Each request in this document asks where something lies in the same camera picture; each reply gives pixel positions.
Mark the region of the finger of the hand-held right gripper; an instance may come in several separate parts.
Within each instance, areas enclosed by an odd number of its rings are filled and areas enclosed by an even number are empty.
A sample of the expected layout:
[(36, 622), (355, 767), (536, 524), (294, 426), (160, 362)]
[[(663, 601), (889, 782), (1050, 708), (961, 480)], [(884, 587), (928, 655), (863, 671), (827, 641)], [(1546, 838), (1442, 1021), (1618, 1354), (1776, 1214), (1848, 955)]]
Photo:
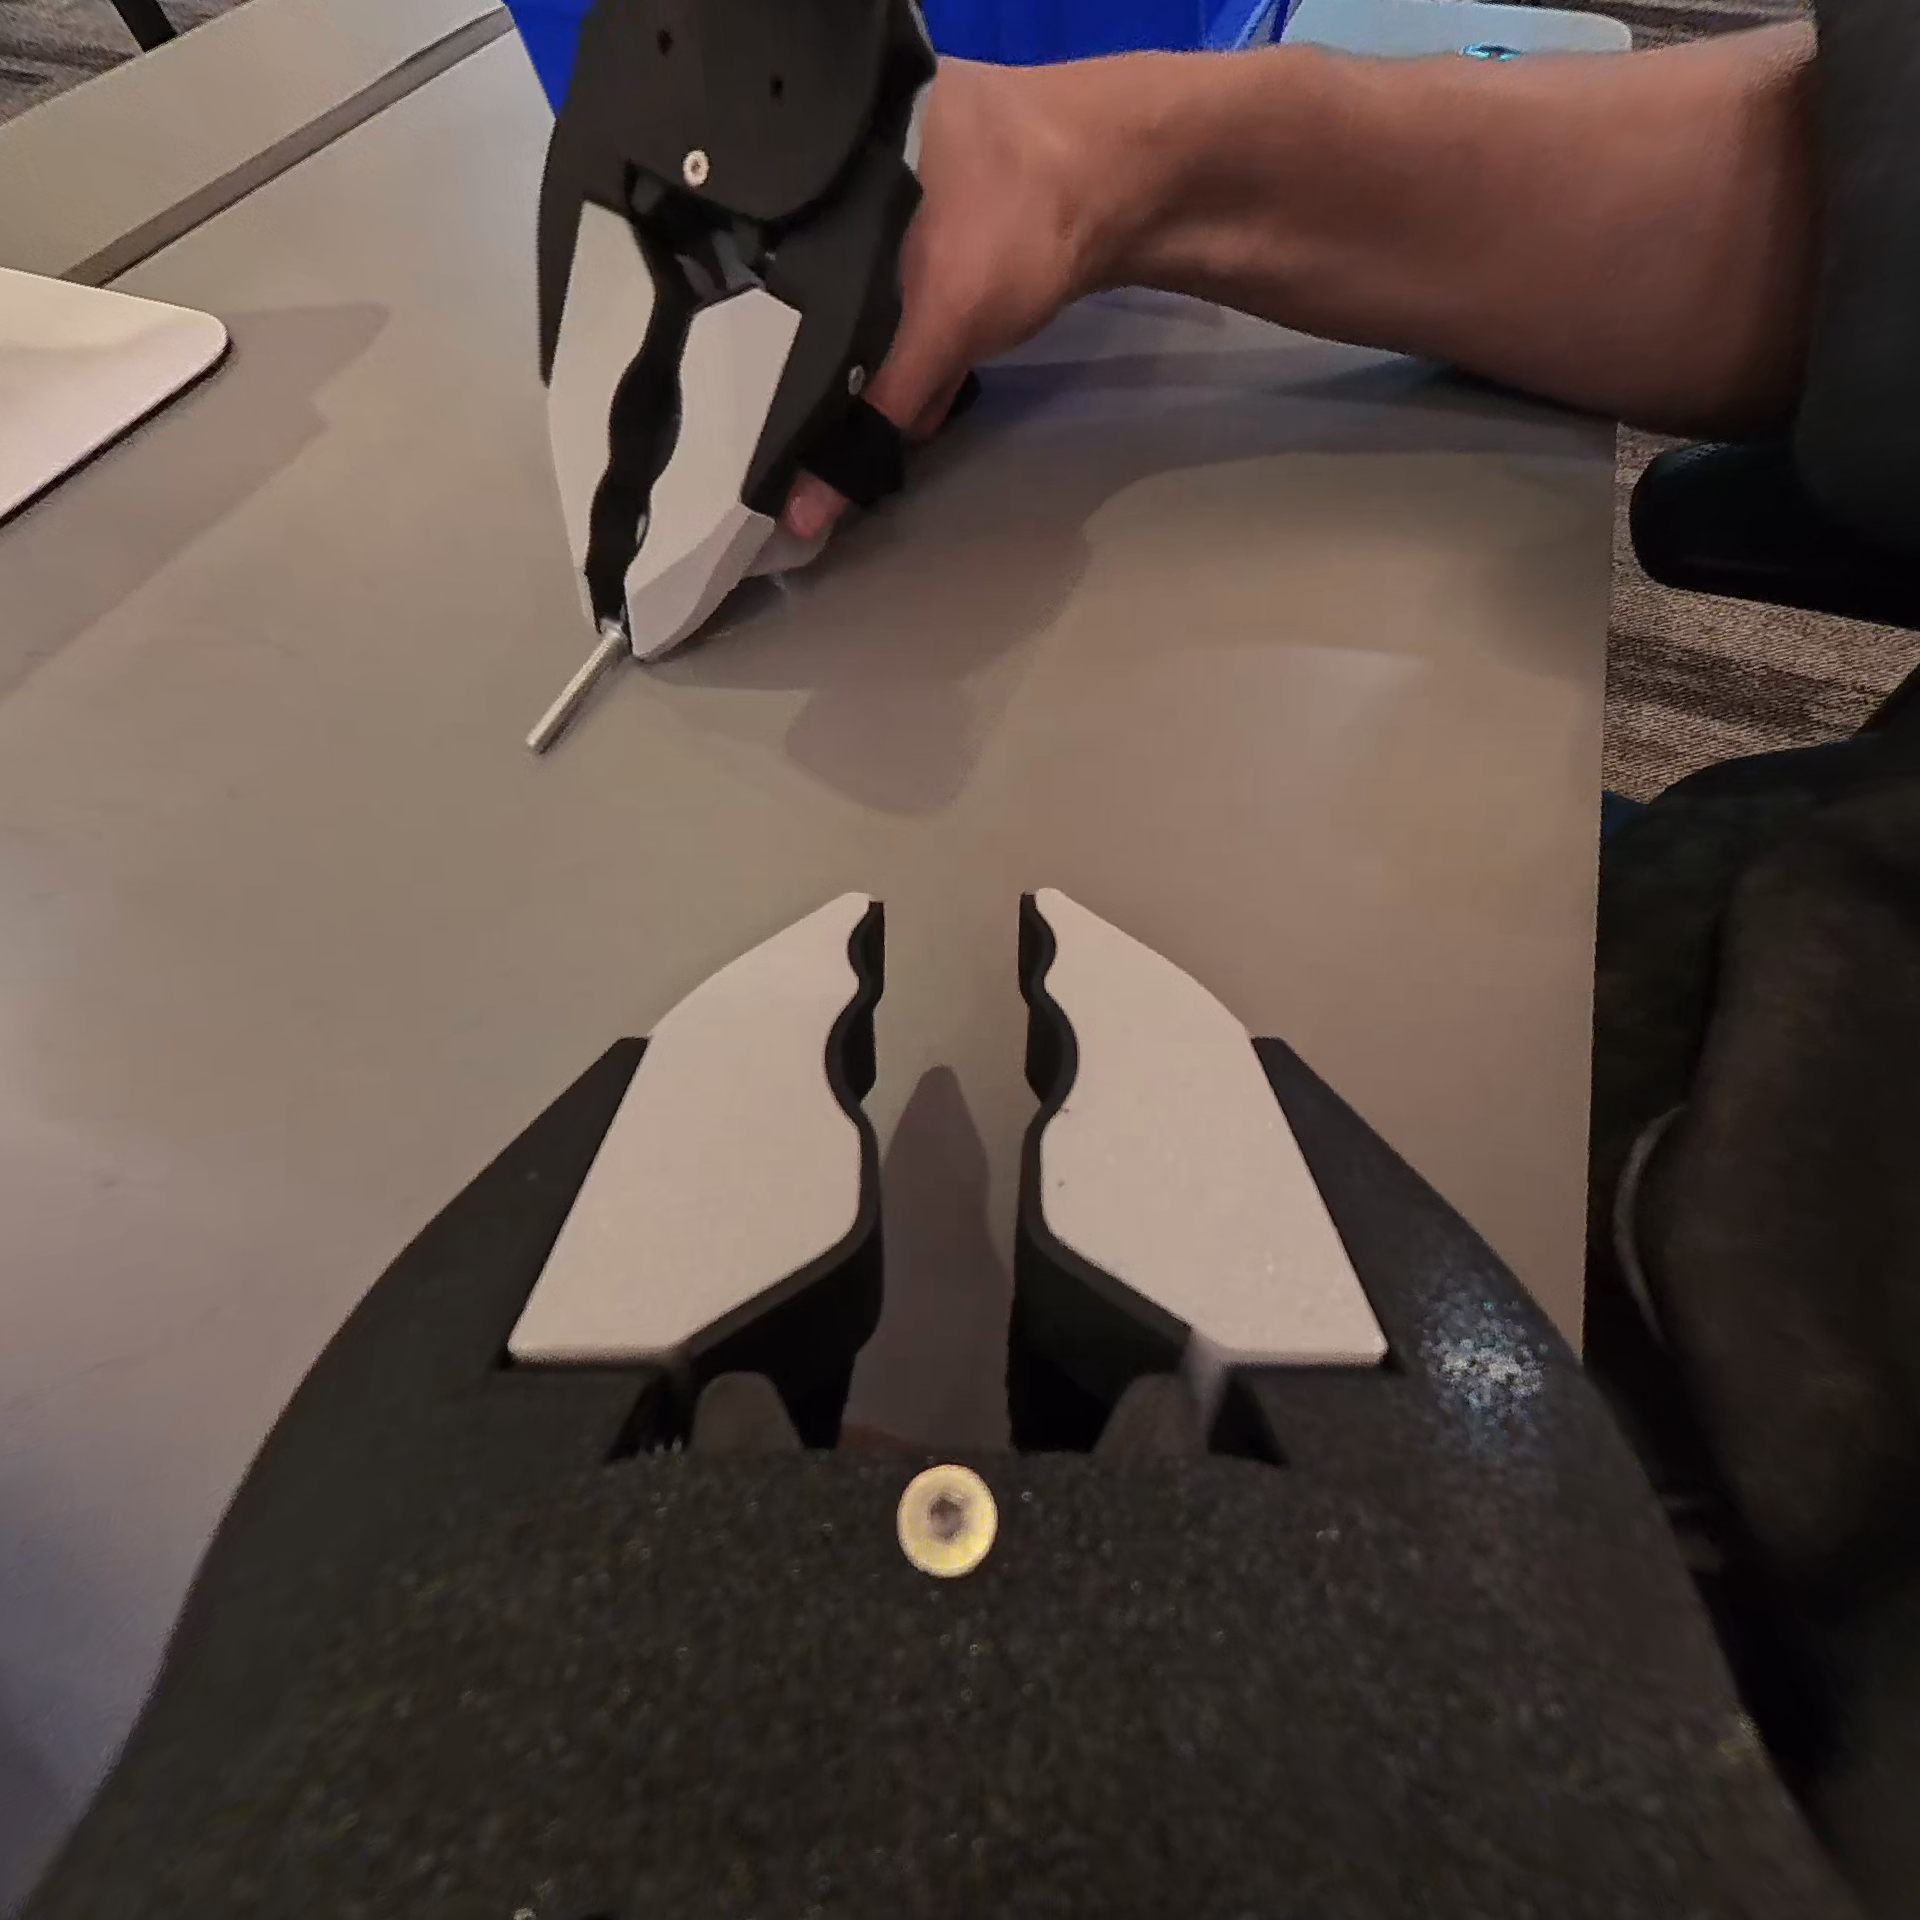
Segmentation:
[(674, 252), (584, 204), (548, 377), (548, 441), (594, 624), (631, 629), (626, 578), (680, 443), (682, 354), (698, 295)]
[(799, 326), (801, 314), (760, 285), (690, 318), (676, 444), (626, 571), (637, 660), (658, 660), (690, 641), (775, 533), (774, 515), (753, 511), (745, 492)]

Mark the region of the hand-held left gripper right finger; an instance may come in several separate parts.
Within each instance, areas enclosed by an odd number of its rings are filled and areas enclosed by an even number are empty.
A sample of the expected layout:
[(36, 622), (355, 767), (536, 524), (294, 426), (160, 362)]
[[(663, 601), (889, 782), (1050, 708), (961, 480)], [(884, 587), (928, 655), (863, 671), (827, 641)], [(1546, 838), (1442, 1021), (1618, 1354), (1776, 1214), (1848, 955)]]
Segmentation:
[(1259, 1381), (1381, 1381), (1389, 1340), (1258, 1038), (1061, 888), (1020, 897), (1009, 1418), (1109, 1421), (1171, 1377), (1201, 1421)]

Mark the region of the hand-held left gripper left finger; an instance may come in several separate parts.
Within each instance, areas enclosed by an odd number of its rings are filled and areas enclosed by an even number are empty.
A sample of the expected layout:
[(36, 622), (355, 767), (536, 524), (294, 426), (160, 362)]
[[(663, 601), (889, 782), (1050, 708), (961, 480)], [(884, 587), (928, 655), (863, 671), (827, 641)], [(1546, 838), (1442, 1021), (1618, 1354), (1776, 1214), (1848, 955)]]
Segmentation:
[(683, 995), (635, 1075), (508, 1335), (531, 1366), (760, 1373), (839, 1418), (884, 1304), (884, 903), (843, 893)]

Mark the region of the silver bolt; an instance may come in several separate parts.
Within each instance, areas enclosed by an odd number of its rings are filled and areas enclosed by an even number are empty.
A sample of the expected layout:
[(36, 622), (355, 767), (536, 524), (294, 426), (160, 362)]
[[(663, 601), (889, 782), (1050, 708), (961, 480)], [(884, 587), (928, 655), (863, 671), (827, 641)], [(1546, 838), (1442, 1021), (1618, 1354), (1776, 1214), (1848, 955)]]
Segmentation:
[(579, 716), (591, 705), (598, 688), (635, 656), (631, 637), (622, 615), (598, 622), (595, 646), (589, 658), (571, 675), (562, 692), (539, 714), (527, 734), (527, 749), (536, 756), (548, 753)]

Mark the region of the blue plastic bin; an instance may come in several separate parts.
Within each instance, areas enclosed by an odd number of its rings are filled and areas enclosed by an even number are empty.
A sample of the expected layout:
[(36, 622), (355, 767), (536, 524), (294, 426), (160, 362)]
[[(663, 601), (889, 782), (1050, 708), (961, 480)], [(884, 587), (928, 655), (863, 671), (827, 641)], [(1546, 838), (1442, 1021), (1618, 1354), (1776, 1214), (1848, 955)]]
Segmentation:
[[(1289, 3), (919, 3), (943, 55), (1048, 64), (1126, 52), (1240, 49), (1277, 36)], [(550, 100), (568, 83), (589, 3), (507, 3)]]

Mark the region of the person's right forearm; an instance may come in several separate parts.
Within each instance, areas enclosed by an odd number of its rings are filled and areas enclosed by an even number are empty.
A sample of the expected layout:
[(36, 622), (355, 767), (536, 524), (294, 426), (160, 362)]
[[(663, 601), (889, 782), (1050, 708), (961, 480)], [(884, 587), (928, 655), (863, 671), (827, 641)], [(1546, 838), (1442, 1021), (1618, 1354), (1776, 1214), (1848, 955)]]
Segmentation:
[(1818, 271), (1816, 38), (1618, 55), (1111, 61), (1116, 281), (1666, 434), (1787, 424)]

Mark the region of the grey desk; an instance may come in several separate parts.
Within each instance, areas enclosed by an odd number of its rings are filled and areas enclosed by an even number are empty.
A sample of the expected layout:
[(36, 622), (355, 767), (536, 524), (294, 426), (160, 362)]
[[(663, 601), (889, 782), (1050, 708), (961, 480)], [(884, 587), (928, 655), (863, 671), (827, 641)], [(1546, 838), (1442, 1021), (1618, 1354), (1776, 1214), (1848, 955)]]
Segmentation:
[(1284, 1037), (1579, 1331), (1613, 434), (1151, 295), (731, 626), (579, 660), (550, 126), (476, 4), (253, 4), (5, 130), (5, 260), (227, 323), (5, 524), (5, 1906), (362, 1294), (618, 1037), (887, 902), (852, 1417), (999, 1428), (1020, 893)]

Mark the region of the person's right hand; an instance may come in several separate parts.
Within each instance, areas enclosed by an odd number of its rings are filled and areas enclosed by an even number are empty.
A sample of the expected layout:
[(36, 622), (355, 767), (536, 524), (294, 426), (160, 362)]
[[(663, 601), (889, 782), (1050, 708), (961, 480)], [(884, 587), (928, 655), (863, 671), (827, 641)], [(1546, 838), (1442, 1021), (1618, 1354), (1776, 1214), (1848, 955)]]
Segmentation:
[(899, 252), (899, 326), (863, 396), (906, 444), (967, 376), (1063, 307), (1171, 291), (1168, 218), (1192, 83), (1210, 58), (1126, 54), (1046, 68), (944, 58), (919, 121), (923, 199)]

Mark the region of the white document stand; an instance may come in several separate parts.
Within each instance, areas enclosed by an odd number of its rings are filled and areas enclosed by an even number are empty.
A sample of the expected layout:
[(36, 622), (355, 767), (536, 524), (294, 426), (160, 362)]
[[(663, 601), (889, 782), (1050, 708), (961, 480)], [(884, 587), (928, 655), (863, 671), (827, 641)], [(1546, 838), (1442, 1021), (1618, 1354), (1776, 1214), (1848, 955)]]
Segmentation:
[(227, 357), (197, 307), (3, 269), (3, 517), (13, 517)]

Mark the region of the person's dark clothing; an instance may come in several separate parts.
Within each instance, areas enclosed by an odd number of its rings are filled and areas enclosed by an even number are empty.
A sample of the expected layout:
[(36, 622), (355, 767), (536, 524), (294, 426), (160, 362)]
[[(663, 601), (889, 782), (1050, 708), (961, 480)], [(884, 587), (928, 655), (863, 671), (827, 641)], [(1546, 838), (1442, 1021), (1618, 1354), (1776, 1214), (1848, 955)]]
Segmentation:
[[(1916, 560), (1916, 4), (1816, 4), (1827, 233), (1782, 439)], [(1871, 1916), (1916, 1916), (1916, 675), (1600, 850), (1587, 1362), (1741, 1698)]]

